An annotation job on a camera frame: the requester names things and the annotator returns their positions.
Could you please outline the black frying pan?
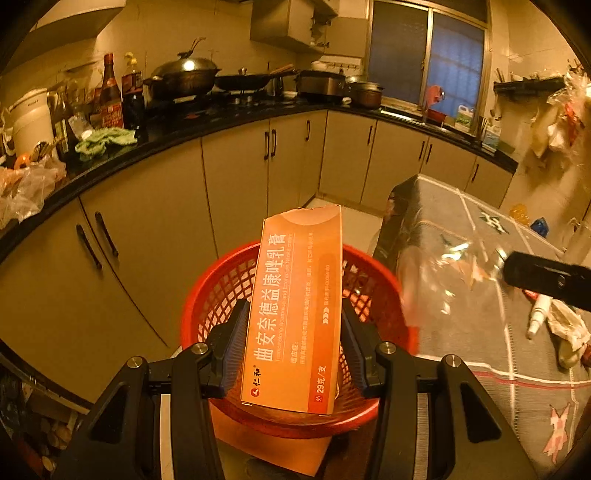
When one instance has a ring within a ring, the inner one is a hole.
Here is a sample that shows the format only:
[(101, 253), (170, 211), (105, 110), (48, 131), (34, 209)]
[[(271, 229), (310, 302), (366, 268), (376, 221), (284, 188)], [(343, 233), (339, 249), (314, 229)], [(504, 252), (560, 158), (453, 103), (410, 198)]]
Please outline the black frying pan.
[(271, 80), (297, 73), (293, 64), (287, 64), (269, 73), (249, 74), (245, 69), (235, 75), (217, 75), (215, 87), (225, 92), (250, 92), (266, 88)]

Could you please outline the clear plastic wrapper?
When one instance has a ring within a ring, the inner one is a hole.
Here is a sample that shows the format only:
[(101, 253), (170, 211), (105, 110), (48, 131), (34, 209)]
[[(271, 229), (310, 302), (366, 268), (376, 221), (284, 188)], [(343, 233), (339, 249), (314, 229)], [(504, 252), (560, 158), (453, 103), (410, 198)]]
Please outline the clear plastic wrapper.
[(444, 235), (405, 247), (396, 273), (407, 323), (422, 329), (476, 314), (498, 286), (507, 257), (501, 246), (487, 251), (482, 241)]

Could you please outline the base kitchen cabinets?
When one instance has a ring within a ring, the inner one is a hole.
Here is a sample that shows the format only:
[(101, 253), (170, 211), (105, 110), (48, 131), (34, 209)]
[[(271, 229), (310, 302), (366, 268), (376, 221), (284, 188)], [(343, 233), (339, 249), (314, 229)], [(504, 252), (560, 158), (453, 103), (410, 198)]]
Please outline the base kitchen cabinets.
[(376, 215), (422, 173), (497, 208), (516, 171), (402, 116), (297, 105), (163, 118), (1, 234), (1, 340), (45, 387), (94, 401), (130, 356), (180, 343), (184, 298), (267, 216), (327, 198)]

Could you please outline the orange medicine box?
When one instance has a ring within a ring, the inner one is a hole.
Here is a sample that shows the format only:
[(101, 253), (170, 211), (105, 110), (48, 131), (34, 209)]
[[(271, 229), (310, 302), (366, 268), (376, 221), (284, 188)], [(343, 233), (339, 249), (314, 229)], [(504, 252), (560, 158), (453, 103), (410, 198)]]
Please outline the orange medicine box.
[(341, 206), (267, 218), (250, 298), (242, 403), (332, 414), (341, 319)]

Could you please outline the white squeeze bottle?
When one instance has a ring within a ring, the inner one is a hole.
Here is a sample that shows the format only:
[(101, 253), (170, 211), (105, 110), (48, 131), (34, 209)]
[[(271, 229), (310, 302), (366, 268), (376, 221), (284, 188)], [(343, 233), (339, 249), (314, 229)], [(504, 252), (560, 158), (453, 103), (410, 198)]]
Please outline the white squeeze bottle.
[(530, 314), (530, 320), (527, 330), (527, 338), (533, 339), (541, 326), (546, 321), (552, 305), (552, 298), (547, 295), (539, 294), (535, 300)]

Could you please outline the dark soy sauce bottle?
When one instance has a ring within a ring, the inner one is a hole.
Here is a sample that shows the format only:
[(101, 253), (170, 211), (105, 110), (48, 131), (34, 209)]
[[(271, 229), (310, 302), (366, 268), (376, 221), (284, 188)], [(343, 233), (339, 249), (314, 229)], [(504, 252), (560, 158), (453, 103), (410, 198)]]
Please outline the dark soy sauce bottle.
[(145, 100), (143, 75), (132, 52), (124, 54), (126, 70), (121, 77), (122, 111), (124, 127), (138, 131), (142, 128)]

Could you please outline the hanging plastic bags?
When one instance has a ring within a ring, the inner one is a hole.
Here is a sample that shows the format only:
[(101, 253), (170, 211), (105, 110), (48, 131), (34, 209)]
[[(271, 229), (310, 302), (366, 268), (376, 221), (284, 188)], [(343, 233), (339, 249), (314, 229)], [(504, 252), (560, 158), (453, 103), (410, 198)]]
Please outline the hanging plastic bags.
[(532, 121), (530, 148), (538, 159), (548, 152), (572, 157), (583, 137), (590, 114), (590, 78), (584, 71), (570, 71), (564, 86), (549, 95)]

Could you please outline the brown cooking pot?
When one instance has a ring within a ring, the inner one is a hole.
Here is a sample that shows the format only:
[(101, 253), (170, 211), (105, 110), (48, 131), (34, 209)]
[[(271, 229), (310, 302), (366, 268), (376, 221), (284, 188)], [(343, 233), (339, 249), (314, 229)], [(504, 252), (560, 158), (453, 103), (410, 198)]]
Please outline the brown cooking pot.
[(352, 104), (370, 110), (381, 107), (384, 88), (376, 82), (353, 82), (349, 84)]

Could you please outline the blue plastic bag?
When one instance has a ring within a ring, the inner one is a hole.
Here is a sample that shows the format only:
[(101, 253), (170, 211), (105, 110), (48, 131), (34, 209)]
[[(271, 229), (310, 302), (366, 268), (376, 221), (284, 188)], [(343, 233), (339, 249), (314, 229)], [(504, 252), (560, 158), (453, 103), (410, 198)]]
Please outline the blue plastic bag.
[(530, 228), (543, 238), (546, 238), (549, 234), (549, 225), (544, 217), (537, 218), (532, 222)]

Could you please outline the white crumpled plastic bag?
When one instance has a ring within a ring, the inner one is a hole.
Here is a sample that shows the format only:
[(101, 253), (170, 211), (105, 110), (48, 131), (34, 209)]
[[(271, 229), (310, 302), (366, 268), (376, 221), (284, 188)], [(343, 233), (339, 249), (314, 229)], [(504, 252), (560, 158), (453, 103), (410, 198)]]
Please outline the white crumpled plastic bag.
[(590, 342), (582, 317), (560, 300), (553, 299), (547, 319), (550, 331), (559, 338), (558, 363), (564, 369), (578, 364)]

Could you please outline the dark sauce bottle red label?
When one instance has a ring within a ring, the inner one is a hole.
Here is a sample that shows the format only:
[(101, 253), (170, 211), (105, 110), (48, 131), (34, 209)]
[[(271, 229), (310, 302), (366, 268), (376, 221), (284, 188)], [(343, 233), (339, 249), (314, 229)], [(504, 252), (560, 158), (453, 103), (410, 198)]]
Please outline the dark sauce bottle red label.
[(100, 93), (100, 117), (103, 128), (122, 128), (122, 99), (114, 74), (112, 53), (104, 55), (103, 81)]

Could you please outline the green dish cloth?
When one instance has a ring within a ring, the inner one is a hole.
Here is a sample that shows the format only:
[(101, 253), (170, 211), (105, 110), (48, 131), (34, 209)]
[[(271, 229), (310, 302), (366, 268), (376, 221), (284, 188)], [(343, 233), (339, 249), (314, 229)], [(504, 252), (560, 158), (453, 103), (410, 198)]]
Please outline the green dish cloth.
[(125, 147), (137, 143), (134, 131), (120, 127), (108, 127), (93, 131), (75, 146), (75, 151), (80, 160), (85, 162), (104, 155), (109, 146)]

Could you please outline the grey patterned tablecloth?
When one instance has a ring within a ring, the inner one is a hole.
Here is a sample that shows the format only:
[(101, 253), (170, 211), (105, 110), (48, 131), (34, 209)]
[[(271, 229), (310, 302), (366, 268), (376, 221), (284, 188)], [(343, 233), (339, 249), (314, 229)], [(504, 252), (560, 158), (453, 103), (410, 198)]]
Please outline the grey patterned tablecloth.
[[(531, 229), (459, 189), (423, 175), (387, 188), (378, 205), (383, 224), (376, 258), (396, 276), (409, 245), (444, 235), (556, 259), (557, 249)], [(504, 414), (541, 477), (562, 464), (590, 422), (590, 370), (558, 363), (559, 338), (548, 326), (526, 336), (532, 301), (503, 277), (472, 316), (418, 329), (415, 355), (459, 355)]]

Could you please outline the upper wall cabinet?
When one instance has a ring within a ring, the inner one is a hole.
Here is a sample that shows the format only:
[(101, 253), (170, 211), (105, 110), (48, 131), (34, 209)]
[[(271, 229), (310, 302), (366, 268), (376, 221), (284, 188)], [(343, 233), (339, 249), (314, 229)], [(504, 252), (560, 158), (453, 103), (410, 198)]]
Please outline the upper wall cabinet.
[(294, 52), (322, 51), (339, 1), (254, 0), (250, 39)]

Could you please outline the white detergent jug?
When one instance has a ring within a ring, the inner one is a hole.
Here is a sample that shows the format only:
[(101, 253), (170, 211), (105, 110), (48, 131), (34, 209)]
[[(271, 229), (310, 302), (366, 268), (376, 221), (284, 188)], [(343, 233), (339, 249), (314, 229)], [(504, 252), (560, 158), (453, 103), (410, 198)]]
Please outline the white detergent jug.
[(464, 104), (458, 106), (455, 127), (463, 132), (469, 132), (474, 120), (474, 109)]

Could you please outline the black wall shelf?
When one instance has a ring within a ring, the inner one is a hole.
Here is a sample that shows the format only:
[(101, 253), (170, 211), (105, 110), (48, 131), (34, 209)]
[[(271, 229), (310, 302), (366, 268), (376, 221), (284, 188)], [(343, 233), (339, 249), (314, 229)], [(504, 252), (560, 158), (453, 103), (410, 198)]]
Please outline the black wall shelf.
[(548, 97), (564, 87), (565, 81), (562, 77), (552, 77), (547, 79), (495, 82), (493, 90), (497, 95), (516, 99), (522, 97)]

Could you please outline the yellow round object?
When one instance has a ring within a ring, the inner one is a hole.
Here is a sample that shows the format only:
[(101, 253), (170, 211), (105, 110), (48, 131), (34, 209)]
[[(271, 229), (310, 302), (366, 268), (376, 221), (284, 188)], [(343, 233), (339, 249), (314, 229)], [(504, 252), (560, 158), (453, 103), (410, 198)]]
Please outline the yellow round object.
[(509, 216), (519, 224), (526, 227), (529, 227), (531, 224), (527, 206), (522, 203), (513, 205), (509, 210)]

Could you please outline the steel electric cooker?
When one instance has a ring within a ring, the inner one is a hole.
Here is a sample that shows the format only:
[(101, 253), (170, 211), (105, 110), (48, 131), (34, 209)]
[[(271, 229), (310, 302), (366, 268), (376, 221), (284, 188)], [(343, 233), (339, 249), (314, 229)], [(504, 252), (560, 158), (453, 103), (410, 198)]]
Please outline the steel electric cooker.
[(297, 93), (305, 97), (342, 99), (346, 96), (346, 77), (328, 71), (301, 70), (297, 74)]

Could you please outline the plastic bag on counter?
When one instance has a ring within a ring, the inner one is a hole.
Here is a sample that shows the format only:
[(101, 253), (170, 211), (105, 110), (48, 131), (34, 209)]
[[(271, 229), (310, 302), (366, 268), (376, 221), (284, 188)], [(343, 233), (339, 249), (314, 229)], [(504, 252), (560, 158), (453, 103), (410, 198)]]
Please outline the plastic bag on counter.
[(38, 214), (65, 177), (66, 165), (50, 155), (22, 169), (2, 167), (0, 228)]

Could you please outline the range hood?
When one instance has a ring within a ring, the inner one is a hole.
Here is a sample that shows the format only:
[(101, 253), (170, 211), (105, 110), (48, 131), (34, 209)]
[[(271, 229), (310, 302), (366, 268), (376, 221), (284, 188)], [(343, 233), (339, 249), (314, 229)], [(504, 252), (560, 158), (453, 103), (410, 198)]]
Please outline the range hood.
[(10, 53), (1, 48), (7, 72), (52, 49), (95, 38), (126, 6), (126, 1), (58, 1), (37, 20)]

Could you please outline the kitchen window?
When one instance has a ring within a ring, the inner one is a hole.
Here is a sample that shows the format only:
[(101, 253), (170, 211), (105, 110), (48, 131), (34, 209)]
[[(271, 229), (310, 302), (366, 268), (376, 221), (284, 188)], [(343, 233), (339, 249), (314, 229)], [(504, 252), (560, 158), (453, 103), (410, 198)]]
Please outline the kitchen window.
[(390, 100), (427, 106), (428, 90), (444, 97), (432, 108), (455, 120), (482, 103), (487, 1), (373, 1), (367, 71)]

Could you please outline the red plastic mesh basket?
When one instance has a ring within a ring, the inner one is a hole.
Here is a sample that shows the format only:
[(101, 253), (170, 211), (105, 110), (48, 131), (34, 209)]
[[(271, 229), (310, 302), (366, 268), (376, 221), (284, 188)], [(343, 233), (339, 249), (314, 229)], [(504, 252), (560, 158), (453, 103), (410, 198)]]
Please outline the red plastic mesh basket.
[[(252, 296), (259, 242), (232, 250), (198, 278), (187, 296), (180, 320), (183, 349), (204, 342), (211, 330), (228, 320), (237, 300)], [(342, 247), (342, 296), (349, 299), (363, 322), (376, 326), (382, 339), (411, 354), (418, 352), (418, 329), (406, 324), (401, 286), (394, 274), (368, 254)], [(342, 434), (378, 416), (378, 403), (363, 398), (353, 385), (346, 358), (339, 359), (339, 394), (331, 415), (314, 415), (243, 405), (239, 386), (211, 404), (233, 421), (260, 433), (287, 439), (312, 439)]]

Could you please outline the lidded steel wok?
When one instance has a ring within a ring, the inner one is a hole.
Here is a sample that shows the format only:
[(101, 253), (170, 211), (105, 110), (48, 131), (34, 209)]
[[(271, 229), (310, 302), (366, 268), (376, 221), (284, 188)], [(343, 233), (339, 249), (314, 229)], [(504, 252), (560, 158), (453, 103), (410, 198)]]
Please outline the lidded steel wok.
[(193, 56), (204, 40), (205, 37), (194, 39), (188, 50), (177, 54), (176, 60), (160, 65), (142, 80), (152, 101), (169, 102), (211, 92), (220, 69), (211, 59)]

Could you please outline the white rice cooker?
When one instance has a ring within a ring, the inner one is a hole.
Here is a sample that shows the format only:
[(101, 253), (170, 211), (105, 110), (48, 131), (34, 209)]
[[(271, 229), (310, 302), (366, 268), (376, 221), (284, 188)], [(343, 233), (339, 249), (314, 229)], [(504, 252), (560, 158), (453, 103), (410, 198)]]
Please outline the white rice cooker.
[(4, 130), (3, 141), (9, 156), (31, 154), (40, 142), (54, 140), (46, 88), (27, 92), (8, 108), (12, 126)]

